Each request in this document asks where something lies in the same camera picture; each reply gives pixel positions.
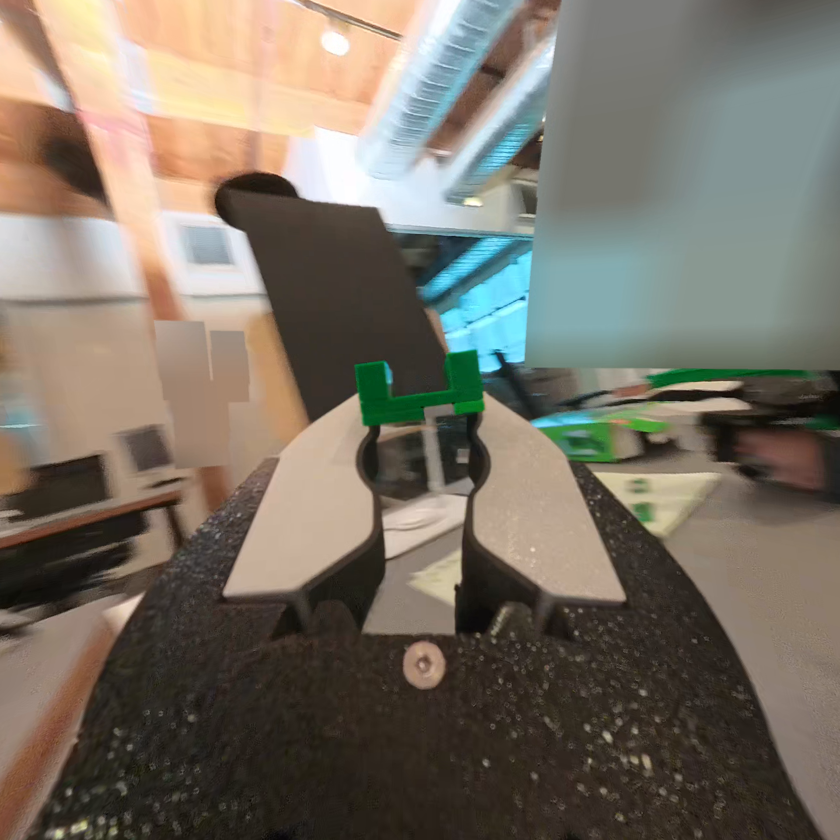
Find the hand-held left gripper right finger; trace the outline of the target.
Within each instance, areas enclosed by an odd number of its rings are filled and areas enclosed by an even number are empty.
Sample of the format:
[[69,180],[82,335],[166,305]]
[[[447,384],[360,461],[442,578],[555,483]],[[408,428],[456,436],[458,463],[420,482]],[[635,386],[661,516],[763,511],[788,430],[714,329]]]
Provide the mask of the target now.
[[565,607],[617,608],[627,596],[564,452],[491,395],[468,422],[469,493],[455,632],[483,634],[506,605],[560,630]]

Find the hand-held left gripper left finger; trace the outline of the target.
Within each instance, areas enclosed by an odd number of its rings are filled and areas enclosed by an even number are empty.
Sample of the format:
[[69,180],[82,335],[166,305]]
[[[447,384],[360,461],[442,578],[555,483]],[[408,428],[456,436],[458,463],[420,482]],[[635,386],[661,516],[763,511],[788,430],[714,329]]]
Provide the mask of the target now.
[[382,504],[366,467],[378,433],[357,395],[328,411],[280,453],[222,596],[235,605],[289,607],[309,630],[338,603],[361,631],[385,576]]

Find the green brick assembly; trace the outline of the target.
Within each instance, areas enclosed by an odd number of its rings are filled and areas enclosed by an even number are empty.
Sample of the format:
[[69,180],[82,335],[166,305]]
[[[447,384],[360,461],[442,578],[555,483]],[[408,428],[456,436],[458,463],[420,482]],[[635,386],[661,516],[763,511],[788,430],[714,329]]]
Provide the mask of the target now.
[[484,386],[476,350],[447,353],[444,372],[447,386],[442,391],[394,395],[392,372],[386,362],[368,362],[354,367],[363,425],[420,426],[427,486],[429,492],[435,495],[443,494],[445,488],[438,441],[439,418],[473,417],[485,409]]

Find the wooden office desk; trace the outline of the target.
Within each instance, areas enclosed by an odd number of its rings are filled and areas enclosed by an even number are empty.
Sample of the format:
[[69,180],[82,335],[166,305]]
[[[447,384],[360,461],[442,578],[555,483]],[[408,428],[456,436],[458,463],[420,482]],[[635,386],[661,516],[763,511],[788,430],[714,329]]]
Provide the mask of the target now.
[[174,552],[186,543],[182,492],[154,490],[104,501],[2,530],[2,635],[119,593],[114,574],[130,562],[136,540],[162,511]]

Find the wood edged grey desk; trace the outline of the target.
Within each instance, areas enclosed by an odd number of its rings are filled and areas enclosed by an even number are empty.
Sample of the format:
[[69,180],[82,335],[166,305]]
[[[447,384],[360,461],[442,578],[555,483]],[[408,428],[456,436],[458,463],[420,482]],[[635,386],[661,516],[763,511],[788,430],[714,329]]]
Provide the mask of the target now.
[[24,838],[77,742],[112,646],[141,602],[110,596],[25,628],[1,666],[1,838]]

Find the person's right hand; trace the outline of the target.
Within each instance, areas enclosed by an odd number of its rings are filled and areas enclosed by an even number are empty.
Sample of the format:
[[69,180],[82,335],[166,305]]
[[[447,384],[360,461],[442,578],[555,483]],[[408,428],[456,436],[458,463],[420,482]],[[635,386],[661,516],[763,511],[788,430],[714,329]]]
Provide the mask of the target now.
[[824,489],[823,444],[809,430],[749,428],[739,434],[736,449],[741,455],[757,459],[777,483],[797,490]]

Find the green cardboard box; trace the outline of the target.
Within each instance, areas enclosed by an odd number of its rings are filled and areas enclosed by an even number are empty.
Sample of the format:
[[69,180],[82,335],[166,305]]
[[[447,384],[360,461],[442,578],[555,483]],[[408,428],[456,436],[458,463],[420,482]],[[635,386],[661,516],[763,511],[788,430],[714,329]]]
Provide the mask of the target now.
[[673,439],[670,422],[651,406],[618,406],[555,413],[531,420],[570,461],[615,464],[644,455],[651,445]]

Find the white tabletop stand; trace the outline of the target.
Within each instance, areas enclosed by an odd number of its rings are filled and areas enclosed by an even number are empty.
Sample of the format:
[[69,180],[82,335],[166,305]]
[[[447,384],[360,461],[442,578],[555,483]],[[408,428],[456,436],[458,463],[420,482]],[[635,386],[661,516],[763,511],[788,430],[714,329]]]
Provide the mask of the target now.
[[467,496],[448,492],[439,441],[439,422],[455,416],[452,405],[424,409],[423,421],[409,426],[419,431],[427,473],[427,493],[416,500],[401,503],[382,515],[385,559],[395,560],[406,553],[459,529],[466,519]]

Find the small grey monitor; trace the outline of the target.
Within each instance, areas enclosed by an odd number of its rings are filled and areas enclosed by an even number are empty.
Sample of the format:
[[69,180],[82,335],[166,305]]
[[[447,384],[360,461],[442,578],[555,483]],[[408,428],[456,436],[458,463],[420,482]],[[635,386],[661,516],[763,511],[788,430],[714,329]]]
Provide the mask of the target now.
[[162,425],[151,424],[126,429],[119,432],[117,438],[138,474],[158,473],[174,466]]

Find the gridded window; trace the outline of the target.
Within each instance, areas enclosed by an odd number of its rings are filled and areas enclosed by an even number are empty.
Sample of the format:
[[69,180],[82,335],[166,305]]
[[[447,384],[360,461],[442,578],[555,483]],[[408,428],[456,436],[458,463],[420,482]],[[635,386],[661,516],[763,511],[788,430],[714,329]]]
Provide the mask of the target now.
[[484,374],[498,356],[524,362],[532,237],[484,234],[442,236],[440,250],[416,284],[424,306],[439,318],[452,351],[473,350]]

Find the black foam board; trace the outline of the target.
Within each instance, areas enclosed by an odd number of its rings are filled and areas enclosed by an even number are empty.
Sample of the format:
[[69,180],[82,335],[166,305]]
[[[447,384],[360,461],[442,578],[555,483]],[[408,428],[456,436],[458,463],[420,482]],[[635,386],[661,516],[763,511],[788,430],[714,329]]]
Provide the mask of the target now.
[[377,209],[227,183],[215,197],[248,239],[309,421],[356,394],[357,364],[386,362],[398,396],[445,389],[444,348]]

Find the black round disc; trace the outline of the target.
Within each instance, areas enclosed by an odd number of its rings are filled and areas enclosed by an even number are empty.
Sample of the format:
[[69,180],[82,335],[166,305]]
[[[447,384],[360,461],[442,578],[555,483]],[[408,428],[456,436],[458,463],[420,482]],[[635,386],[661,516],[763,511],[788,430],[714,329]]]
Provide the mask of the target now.
[[297,188],[273,172],[252,171],[231,176],[218,184],[213,199],[216,215],[231,227],[235,226],[230,204],[233,192],[299,198]]

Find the white wall vent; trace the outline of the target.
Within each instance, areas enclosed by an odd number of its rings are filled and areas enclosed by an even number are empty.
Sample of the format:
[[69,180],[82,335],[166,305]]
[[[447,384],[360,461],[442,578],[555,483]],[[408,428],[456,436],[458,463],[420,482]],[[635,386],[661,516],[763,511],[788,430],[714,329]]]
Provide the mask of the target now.
[[175,220],[170,225],[182,263],[187,270],[234,271],[239,269],[235,232],[221,224]]

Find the wooden support post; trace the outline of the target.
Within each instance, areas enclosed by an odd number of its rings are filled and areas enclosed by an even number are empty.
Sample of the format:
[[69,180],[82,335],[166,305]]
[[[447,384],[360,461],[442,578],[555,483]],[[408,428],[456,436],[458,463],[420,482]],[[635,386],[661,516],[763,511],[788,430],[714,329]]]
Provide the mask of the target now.
[[147,123],[134,104],[114,2],[35,6],[86,132],[112,214],[131,245],[154,320],[185,319],[160,231]]

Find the spiral metal air duct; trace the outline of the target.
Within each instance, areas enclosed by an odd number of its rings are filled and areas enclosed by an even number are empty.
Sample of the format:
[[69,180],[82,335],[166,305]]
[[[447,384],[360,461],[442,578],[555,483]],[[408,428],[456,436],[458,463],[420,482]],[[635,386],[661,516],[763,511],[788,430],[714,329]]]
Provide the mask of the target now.
[[557,33],[552,30],[512,69],[467,125],[441,168],[447,203],[462,205],[541,130]]
[[452,151],[482,103],[535,47],[559,1],[423,2],[402,37],[356,144],[362,171],[407,175]]

